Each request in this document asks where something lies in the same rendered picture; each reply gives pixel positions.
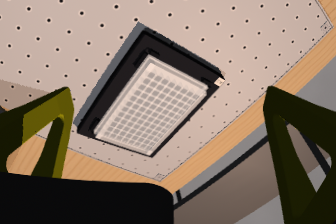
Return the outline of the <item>grey flat base plate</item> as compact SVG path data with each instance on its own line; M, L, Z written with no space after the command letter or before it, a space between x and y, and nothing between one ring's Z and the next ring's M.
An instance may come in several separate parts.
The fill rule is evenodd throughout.
M68 149L161 182L333 28L318 0L0 0L0 105L11 110L69 87ZM76 131L142 30L225 78L153 158Z

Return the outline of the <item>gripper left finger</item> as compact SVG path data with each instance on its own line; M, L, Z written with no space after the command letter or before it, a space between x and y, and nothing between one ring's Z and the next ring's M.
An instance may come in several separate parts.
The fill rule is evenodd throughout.
M0 172L8 156L52 122L31 176L62 178L74 105L69 87L62 87L27 104L0 113Z

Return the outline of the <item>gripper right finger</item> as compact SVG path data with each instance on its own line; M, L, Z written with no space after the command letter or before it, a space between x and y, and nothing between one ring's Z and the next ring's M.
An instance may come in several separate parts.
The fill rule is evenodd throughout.
M336 220L336 112L268 86L263 114L284 224L332 224ZM317 192L285 120L330 155L331 169Z

